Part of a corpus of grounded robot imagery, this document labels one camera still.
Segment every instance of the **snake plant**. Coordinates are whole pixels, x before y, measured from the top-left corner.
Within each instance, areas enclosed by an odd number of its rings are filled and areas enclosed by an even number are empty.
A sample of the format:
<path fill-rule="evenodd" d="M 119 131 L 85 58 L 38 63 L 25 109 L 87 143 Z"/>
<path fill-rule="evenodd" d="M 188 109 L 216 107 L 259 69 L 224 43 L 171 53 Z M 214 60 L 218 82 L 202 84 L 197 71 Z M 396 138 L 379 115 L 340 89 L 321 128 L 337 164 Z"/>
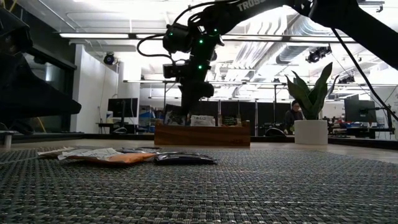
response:
<path fill-rule="evenodd" d="M 305 81 L 303 81 L 297 73 L 293 72 L 296 76 L 297 84 L 292 83 L 288 77 L 287 87 L 289 93 L 295 100 L 298 101 L 303 115 L 308 120 L 318 119 L 318 114 L 322 110 L 325 103 L 325 98 L 333 92 L 337 77 L 332 86 L 328 90 L 327 81 L 331 74 L 333 63 L 328 64 L 322 71 L 319 79 L 315 83 L 315 86 L 310 90 Z"/>

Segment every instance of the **ceiling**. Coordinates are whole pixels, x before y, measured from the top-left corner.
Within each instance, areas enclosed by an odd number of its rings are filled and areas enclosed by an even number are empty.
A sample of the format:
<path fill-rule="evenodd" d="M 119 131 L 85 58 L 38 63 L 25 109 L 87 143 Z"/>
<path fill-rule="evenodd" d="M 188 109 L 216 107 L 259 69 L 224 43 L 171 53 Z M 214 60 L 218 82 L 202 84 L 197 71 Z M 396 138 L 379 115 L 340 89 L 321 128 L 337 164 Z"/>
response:
<path fill-rule="evenodd" d="M 166 25 L 173 23 L 175 18 L 188 6 L 205 2 L 202 0 L 19 0 L 18 3 L 30 13 L 46 22 L 59 32 L 110 32 L 110 33 L 164 33 Z M 398 1 L 384 0 L 384 10 L 376 11 L 379 6 L 363 6 L 373 16 L 398 30 Z M 180 20 L 186 23 L 189 16 L 198 12 L 186 13 Z M 282 7 L 260 14 L 236 26 L 230 34 L 290 34 L 290 35 L 330 35 L 331 31 L 312 21 L 299 18 L 296 12 Z M 90 40 L 83 42 L 86 50 L 102 57 L 109 49 L 131 49 L 137 40 Z M 308 63 L 305 58 L 309 50 L 319 45 L 291 45 L 266 42 L 225 42 L 224 47 L 218 46 L 218 58 L 213 62 L 209 80 L 240 81 L 248 79 L 252 82 L 271 82 L 280 78 L 285 82 L 284 75 L 291 76 L 295 70 L 304 80 L 313 83 L 317 80 L 322 68 L 333 64 L 333 74 L 355 73 L 354 65 L 349 60 L 340 44 L 331 44 L 332 55 L 326 56 L 318 63 Z M 350 44 L 352 53 L 360 59 L 364 71 L 382 63 L 371 52 L 358 44 Z M 141 50 L 147 54 L 164 54 L 160 40 L 145 42 Z M 124 53 L 116 52 L 123 57 Z M 278 63 L 280 56 L 287 63 Z M 188 58 L 188 54 L 177 54 L 174 58 Z M 142 76 L 149 80 L 162 78 L 162 65 L 169 63 L 167 58 L 145 58 L 138 56 L 142 65 Z M 236 88 L 221 87 L 223 95 L 236 94 Z M 255 95 L 258 88 L 246 90 L 238 88 L 243 94 Z"/>

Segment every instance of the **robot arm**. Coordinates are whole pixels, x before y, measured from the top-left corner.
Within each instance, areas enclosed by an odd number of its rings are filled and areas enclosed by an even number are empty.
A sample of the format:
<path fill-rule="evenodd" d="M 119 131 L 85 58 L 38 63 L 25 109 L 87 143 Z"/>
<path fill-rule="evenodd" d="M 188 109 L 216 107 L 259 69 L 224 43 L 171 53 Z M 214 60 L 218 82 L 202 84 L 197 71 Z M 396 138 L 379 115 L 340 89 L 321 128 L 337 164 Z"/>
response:
<path fill-rule="evenodd" d="M 394 40 L 398 34 L 362 11 L 356 0 L 240 0 L 221 1 L 206 7 L 188 20 L 188 26 L 174 23 L 168 26 L 163 38 L 164 48 L 170 52 L 190 52 L 183 65 L 164 65 L 165 78 L 175 77 L 182 84 L 182 108 L 184 113 L 202 97 L 211 97 L 214 88 L 204 82 L 215 46 L 223 45 L 221 36 L 240 22 L 262 12 L 281 6 L 289 6 L 303 16 L 327 27 L 340 29 L 362 44 L 386 63 L 398 68 L 398 62 L 386 53 L 396 52 Z M 363 29 L 357 24 L 366 24 Z"/>

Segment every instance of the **white pot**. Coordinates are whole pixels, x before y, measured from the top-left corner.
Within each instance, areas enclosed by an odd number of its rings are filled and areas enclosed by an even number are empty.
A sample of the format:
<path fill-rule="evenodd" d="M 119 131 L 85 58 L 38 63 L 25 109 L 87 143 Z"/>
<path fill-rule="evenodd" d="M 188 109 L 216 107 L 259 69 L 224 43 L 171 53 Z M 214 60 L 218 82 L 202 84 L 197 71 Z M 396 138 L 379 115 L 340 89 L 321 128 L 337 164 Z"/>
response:
<path fill-rule="evenodd" d="M 328 144 L 328 122 L 322 120 L 294 121 L 294 141 L 296 144 Z"/>

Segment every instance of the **wooden box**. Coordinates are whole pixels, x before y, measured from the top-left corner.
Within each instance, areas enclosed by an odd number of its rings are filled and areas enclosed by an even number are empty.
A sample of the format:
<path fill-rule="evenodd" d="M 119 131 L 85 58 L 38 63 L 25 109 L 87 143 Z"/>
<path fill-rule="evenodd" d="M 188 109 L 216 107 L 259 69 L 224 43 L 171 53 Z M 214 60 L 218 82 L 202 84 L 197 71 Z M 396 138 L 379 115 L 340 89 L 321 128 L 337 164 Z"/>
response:
<path fill-rule="evenodd" d="M 245 127 L 155 127 L 155 145 L 171 146 L 250 146 L 250 126 Z"/>

